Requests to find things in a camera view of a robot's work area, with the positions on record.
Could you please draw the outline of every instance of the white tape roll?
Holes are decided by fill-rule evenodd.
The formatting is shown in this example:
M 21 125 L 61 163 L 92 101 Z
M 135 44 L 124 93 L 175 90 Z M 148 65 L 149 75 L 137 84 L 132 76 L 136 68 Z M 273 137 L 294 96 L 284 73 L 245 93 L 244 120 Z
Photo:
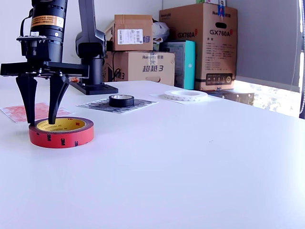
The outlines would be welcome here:
M 208 97 L 208 94 L 199 91 L 180 90 L 180 91 L 167 91 L 164 93 L 164 97 L 166 99 L 176 100 L 176 101 L 201 102 Z

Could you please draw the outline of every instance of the paper sheet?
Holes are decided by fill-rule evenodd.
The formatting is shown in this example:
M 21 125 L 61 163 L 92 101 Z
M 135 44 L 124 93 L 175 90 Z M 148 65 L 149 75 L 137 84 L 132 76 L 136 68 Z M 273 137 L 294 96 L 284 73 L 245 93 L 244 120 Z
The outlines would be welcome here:
M 100 110 L 100 111 L 106 111 L 106 112 L 111 112 L 111 113 L 117 113 L 117 114 L 124 114 L 130 111 L 138 110 L 143 107 L 147 107 L 153 104 L 156 104 L 158 102 L 152 102 L 152 101 L 147 101 L 147 100 L 142 100 L 142 99 L 135 99 L 134 100 L 134 106 L 128 106 L 128 107 L 112 107 L 109 106 L 109 98 L 106 99 L 100 99 L 96 100 L 93 102 L 77 105 L 78 107 L 83 107 L 83 108 L 89 108 L 89 109 L 94 109 L 94 110 Z
M 11 120 L 16 123 L 27 122 L 27 115 L 23 105 L 20 106 L 10 106 L 0 108 L 0 110 Z M 58 109 L 57 116 L 66 116 L 71 115 L 73 112 L 66 110 L 65 108 L 60 107 Z M 49 104 L 48 103 L 38 103 L 35 104 L 35 120 L 40 120 L 47 118 L 49 115 Z

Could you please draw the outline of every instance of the robotic arm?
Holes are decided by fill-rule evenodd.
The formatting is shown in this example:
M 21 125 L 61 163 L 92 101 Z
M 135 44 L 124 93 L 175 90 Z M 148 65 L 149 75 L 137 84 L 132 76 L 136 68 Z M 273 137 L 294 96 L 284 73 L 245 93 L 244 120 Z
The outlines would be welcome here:
M 105 34 L 96 30 L 94 0 L 79 0 L 82 32 L 76 38 L 76 53 L 82 64 L 62 63 L 68 0 L 32 0 L 30 36 L 20 37 L 22 55 L 27 62 L 1 65 L 1 75 L 17 76 L 28 123 L 35 122 L 35 77 L 50 79 L 49 124 L 55 124 L 56 114 L 69 86 L 69 77 L 82 77 L 73 86 L 85 94 L 112 94 L 118 90 L 102 82 L 103 57 L 106 54 Z

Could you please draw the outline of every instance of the red tape roll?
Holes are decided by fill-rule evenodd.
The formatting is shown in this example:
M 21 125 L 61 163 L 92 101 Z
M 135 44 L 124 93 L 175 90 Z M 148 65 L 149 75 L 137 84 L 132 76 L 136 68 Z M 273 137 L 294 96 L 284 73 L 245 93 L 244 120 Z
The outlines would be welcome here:
M 30 141 L 45 148 L 69 148 L 81 146 L 93 140 L 93 122 L 85 118 L 58 117 L 54 125 L 48 119 L 29 126 Z

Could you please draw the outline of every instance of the teal box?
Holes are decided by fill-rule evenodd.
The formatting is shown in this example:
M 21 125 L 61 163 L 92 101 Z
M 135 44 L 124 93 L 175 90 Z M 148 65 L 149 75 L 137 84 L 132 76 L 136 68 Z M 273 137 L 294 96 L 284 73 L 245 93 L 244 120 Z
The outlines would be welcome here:
M 161 52 L 175 53 L 175 87 L 194 90 L 196 49 L 193 41 L 160 43 Z

